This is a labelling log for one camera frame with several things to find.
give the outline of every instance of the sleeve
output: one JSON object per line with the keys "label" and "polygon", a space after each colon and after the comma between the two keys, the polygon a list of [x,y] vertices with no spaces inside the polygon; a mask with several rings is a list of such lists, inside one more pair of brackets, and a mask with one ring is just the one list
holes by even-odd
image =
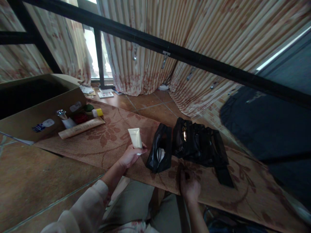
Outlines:
{"label": "sleeve", "polygon": [[70,210],[65,210],[57,222],[46,226],[41,233],[97,232],[110,198],[108,186],[98,180]]}

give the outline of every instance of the person's left hand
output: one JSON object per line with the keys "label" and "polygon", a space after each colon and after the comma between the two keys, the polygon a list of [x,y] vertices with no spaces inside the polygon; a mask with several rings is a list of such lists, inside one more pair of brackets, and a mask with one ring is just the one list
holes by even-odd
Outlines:
{"label": "person's left hand", "polygon": [[129,145],[127,150],[124,152],[122,157],[119,159],[119,162],[122,166],[126,168],[130,168],[139,158],[140,155],[137,155],[137,153],[144,154],[147,152],[147,147],[143,143],[143,148],[134,148],[133,144]]}

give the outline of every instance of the floral rug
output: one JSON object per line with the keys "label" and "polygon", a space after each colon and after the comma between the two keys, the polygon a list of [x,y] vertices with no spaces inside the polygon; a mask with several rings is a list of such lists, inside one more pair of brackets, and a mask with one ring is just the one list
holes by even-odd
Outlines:
{"label": "floral rug", "polygon": [[[131,139],[128,128],[140,128],[142,141],[151,148],[157,121],[89,100],[101,108],[105,124],[62,140],[57,132],[34,145],[96,167],[109,169],[124,153]],[[293,212],[281,189],[265,165],[248,155],[226,147],[228,166],[235,188],[219,184],[213,168],[205,168],[172,156],[170,169],[153,174],[146,168],[149,152],[142,155],[126,172],[134,180],[180,194],[178,168],[183,164],[195,171],[201,182],[199,202],[281,232],[307,232],[308,228]]]}

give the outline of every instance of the striped curtain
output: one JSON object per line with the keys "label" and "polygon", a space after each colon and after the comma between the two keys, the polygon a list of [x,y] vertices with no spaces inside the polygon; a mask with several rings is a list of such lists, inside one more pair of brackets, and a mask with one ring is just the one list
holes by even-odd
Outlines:
{"label": "striped curtain", "polygon": [[[310,3],[305,0],[98,0],[106,18],[118,21],[219,61],[254,72],[255,68],[310,25]],[[167,82],[180,110],[192,117],[239,84],[105,35],[117,89],[150,94]]]}
{"label": "striped curtain", "polygon": [[[63,0],[78,6],[77,0]],[[25,4],[64,74],[90,85],[91,72],[82,24]],[[0,0],[0,30],[25,31],[6,0]],[[34,45],[0,46],[0,82],[51,73]]]}
{"label": "striped curtain", "polygon": [[[6,0],[0,0],[0,31],[25,31]],[[0,83],[51,72],[36,46],[0,46]]]}

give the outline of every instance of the black bag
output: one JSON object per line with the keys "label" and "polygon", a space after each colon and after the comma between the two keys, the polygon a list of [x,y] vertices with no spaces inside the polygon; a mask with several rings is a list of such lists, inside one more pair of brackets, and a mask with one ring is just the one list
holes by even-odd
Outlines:
{"label": "black bag", "polygon": [[173,152],[178,158],[215,167],[219,182],[234,187],[227,168],[227,153],[218,130],[180,117],[173,131]]}
{"label": "black bag", "polygon": [[[160,161],[157,157],[158,148],[165,151],[163,159]],[[146,163],[146,167],[153,173],[159,173],[169,169],[172,162],[172,128],[160,123],[153,138],[151,151]]]}

